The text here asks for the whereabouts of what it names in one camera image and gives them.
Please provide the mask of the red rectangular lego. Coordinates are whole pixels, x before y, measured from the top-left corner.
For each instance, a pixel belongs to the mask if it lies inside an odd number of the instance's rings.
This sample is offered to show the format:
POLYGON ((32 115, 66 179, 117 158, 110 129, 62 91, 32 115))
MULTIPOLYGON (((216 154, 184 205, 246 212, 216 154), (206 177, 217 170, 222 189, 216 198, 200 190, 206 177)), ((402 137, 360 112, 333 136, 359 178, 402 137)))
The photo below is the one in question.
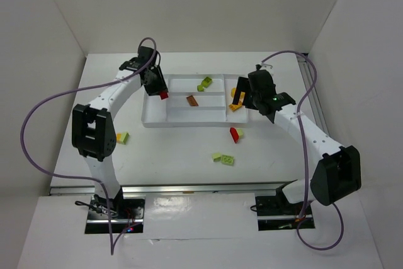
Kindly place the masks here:
POLYGON ((162 92, 160 92, 160 99, 161 100, 165 100, 165 99, 167 99, 167 98, 169 98, 169 95, 168 95, 168 92, 167 91, 162 91, 162 92))

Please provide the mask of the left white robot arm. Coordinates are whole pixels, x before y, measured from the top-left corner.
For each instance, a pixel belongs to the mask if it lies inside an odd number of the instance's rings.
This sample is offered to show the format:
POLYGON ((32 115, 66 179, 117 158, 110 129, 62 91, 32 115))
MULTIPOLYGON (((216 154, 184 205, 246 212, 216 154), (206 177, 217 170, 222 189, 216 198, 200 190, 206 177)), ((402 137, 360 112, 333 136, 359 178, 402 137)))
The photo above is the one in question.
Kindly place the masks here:
POLYGON ((118 69, 113 84, 86 105, 72 110, 72 145, 85 159, 95 183, 97 205, 110 206, 115 212, 123 209, 123 190, 116 178, 112 153, 117 139, 113 120, 121 107, 141 88, 149 96, 168 98, 168 88, 159 65, 159 52, 141 46, 137 56, 118 69))

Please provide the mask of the orange yellow lego brick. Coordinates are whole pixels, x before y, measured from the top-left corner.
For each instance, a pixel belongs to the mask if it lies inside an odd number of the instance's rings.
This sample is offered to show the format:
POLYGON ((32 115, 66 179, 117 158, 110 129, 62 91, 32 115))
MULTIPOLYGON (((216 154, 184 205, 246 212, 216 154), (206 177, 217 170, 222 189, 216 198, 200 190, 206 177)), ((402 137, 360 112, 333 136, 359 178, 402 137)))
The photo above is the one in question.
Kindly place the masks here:
POLYGON ((230 95, 232 98, 234 97, 235 93, 236 93, 236 88, 232 88, 231 92, 230 92, 230 95))

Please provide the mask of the orange lego piece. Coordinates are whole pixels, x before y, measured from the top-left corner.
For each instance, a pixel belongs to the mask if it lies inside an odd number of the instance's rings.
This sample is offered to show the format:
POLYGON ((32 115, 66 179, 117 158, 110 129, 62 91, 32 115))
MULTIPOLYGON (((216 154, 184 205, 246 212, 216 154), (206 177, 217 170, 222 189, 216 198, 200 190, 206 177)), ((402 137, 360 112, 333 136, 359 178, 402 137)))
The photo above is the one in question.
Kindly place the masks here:
POLYGON ((237 111, 238 109, 240 109, 240 108, 242 107, 242 102, 243 102, 243 99, 244 99, 244 95, 245 95, 245 92, 242 92, 242 93, 241 93, 241 96, 240 96, 240 98, 239 98, 238 104, 234 105, 234 104, 231 103, 231 104, 229 105, 229 109, 230 109, 232 112, 235 112, 235 111, 237 111))

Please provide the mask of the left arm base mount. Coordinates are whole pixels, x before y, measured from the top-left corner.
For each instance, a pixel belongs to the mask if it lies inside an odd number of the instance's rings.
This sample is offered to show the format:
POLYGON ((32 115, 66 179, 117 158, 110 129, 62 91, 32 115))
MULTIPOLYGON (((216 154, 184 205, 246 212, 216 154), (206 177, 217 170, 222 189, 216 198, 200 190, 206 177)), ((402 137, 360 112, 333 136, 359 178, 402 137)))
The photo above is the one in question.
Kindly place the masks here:
MULTIPOLYGON (((88 203, 76 200, 74 204, 79 207, 85 207, 88 210, 85 234, 109 233, 106 207, 97 205, 93 197, 88 203)), ((111 211, 111 230, 113 234, 121 233, 124 228, 129 234, 143 233, 144 210, 144 197, 125 199, 121 210, 111 211)))

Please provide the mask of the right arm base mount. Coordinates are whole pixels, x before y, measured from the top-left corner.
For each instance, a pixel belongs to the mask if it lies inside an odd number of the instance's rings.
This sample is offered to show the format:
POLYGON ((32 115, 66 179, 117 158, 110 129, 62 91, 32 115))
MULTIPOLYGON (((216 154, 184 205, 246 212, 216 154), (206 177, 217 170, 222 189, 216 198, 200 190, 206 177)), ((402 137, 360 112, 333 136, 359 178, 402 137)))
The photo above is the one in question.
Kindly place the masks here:
POLYGON ((289 203, 276 190, 274 195, 255 196, 255 204, 249 209, 257 215, 258 231, 286 231, 296 229, 315 229, 311 206, 307 206, 303 217, 299 217, 303 202, 289 203))

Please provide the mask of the brown lego plate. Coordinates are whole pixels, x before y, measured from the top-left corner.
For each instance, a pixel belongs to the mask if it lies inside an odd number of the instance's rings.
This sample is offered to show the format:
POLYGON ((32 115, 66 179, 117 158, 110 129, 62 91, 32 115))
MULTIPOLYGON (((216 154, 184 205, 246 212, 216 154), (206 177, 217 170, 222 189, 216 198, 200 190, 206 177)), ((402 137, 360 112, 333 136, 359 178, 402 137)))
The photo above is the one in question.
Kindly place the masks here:
POLYGON ((198 102, 196 101, 196 99, 195 99, 195 97, 194 97, 193 95, 187 96, 187 97, 186 97, 186 100, 187 100, 188 104, 189 104, 191 107, 197 107, 197 106, 199 106, 198 102))

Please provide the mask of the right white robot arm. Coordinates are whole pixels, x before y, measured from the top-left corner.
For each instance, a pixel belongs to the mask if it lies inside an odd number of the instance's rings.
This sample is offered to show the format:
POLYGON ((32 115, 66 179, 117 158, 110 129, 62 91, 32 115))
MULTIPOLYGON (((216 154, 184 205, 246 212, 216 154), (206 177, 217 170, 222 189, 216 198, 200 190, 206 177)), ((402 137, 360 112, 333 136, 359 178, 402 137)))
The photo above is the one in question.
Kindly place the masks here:
POLYGON ((296 203, 307 207, 311 201, 328 206, 361 188, 357 148, 344 147, 330 138, 298 109, 288 93, 277 93, 267 70, 256 70, 238 78, 233 102, 238 101, 247 109, 257 110, 303 148, 304 178, 276 189, 279 207, 296 203))

